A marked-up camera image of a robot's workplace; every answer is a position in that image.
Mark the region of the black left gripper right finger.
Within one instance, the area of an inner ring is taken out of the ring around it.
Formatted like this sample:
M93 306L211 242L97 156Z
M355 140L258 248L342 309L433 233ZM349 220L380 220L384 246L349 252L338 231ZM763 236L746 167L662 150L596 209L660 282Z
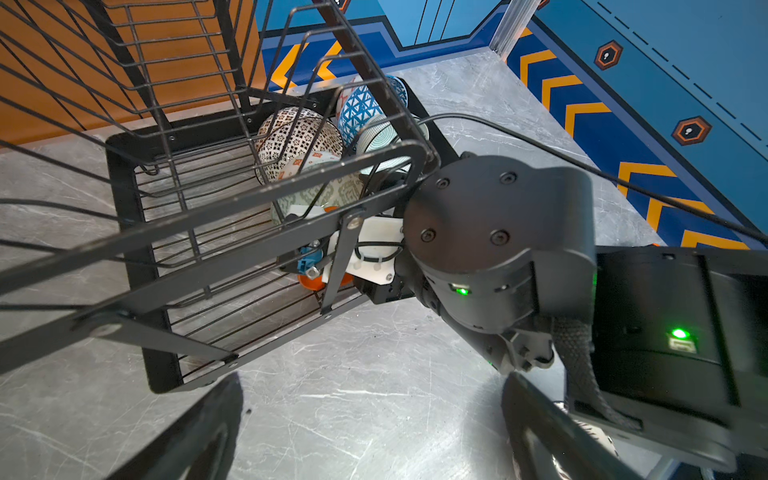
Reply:
M503 387L502 413L520 479L637 479L639 476L517 373Z

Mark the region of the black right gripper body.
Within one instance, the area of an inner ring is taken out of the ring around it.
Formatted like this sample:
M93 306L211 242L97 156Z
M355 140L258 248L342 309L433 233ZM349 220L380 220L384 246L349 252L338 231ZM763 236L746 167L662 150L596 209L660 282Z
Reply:
M374 305L417 298L417 294L413 290L415 286L414 275L401 276L395 274L392 282L385 285L379 285L362 278L355 278L354 286Z

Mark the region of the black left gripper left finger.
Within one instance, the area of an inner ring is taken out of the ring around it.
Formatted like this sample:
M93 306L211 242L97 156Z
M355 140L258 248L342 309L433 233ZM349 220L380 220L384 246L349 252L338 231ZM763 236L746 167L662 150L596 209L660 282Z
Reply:
M244 395L232 373L201 397L112 479L225 479L234 461Z

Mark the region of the orange bowl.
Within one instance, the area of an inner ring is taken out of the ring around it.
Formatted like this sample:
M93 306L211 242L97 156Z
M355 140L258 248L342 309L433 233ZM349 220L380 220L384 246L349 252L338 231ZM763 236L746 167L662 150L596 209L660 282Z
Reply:
M301 247L296 261L299 284L312 292L323 290L330 279L331 261L325 262L330 236L326 235Z

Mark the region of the green geometric patterned bowl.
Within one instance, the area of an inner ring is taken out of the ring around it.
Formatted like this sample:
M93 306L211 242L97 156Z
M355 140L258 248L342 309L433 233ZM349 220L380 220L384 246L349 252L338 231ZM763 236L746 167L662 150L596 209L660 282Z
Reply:
M303 161L303 156L300 155L289 160L280 160L277 165L266 167L265 172L271 182L277 182L293 177L297 173L304 175L308 171L328 167L340 160L339 154L330 151L315 151L309 155L302 170L299 170ZM283 216L287 218L291 213L296 215L303 213L312 201L315 201L313 210L321 209L323 212L354 203L360 198L363 182L358 173L352 173L329 181L320 193L322 186L323 182L312 188L278 199L277 203Z

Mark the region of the green spiral bowl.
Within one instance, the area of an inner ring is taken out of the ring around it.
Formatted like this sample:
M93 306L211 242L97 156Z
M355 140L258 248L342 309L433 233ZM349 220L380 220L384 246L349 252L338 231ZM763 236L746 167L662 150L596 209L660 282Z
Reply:
M385 115L378 114L370 119L366 123L366 125L363 127L362 133L359 136L357 145L356 145L356 152L359 154L367 153L369 151L376 151L382 148L385 148L395 142L397 133L395 129L390 125L389 122L383 122L385 119ZM426 123L417 125L422 131L422 134L426 139L429 139L429 129ZM377 172L385 171L389 168L392 168L404 161L406 161L406 157L397 157L392 158L391 160L387 161L381 161L377 165ZM407 172L409 170L409 165L402 166L399 171L401 172ZM360 171L361 175L370 175L371 171L373 170L373 166L362 169Z

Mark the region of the brown patterned bowl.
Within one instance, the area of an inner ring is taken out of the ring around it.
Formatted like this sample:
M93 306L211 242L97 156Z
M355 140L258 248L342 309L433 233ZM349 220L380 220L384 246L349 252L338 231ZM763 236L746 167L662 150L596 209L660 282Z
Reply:
M311 109L286 107L269 115L256 133L257 161L254 169L260 182L273 182L280 170L308 152L340 156L344 143L339 130Z

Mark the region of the blue triangle patterned bowl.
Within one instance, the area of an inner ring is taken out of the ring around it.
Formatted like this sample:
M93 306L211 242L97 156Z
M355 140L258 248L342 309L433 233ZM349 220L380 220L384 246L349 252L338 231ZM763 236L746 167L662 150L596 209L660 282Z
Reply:
M336 126L344 146L350 146L365 125L383 110L372 95L369 86L362 84L360 76L354 77L342 90L336 104Z

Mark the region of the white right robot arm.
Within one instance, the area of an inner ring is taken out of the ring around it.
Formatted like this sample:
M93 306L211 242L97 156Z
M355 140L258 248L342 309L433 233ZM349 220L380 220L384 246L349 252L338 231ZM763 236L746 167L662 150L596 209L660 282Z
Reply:
M395 239L353 251L499 372L565 369L565 409L613 438L734 472L767 455L767 255L599 246L568 167L461 159L406 199Z

